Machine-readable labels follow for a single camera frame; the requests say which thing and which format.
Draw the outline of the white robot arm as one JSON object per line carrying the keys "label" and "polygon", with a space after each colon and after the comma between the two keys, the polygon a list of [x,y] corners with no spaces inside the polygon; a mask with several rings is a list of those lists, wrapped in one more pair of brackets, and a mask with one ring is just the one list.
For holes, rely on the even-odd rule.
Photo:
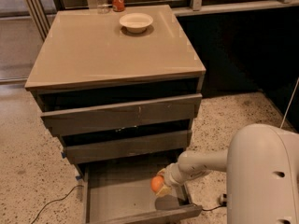
{"label": "white robot arm", "polygon": [[299,134],[252,124],[234,135],[226,150],[184,151],[151,180],[163,197],[173,187],[226,173],[227,224],[299,224]]}

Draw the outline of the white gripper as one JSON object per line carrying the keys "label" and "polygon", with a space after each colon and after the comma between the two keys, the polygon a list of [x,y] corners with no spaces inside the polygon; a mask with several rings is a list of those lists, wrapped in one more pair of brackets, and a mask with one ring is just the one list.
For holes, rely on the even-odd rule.
{"label": "white gripper", "polygon": [[165,168],[158,171],[157,175],[163,176],[164,182],[166,184],[156,192],[157,197],[169,195],[172,191],[171,187],[181,186],[187,181],[186,175],[179,170],[177,163],[169,164]]}

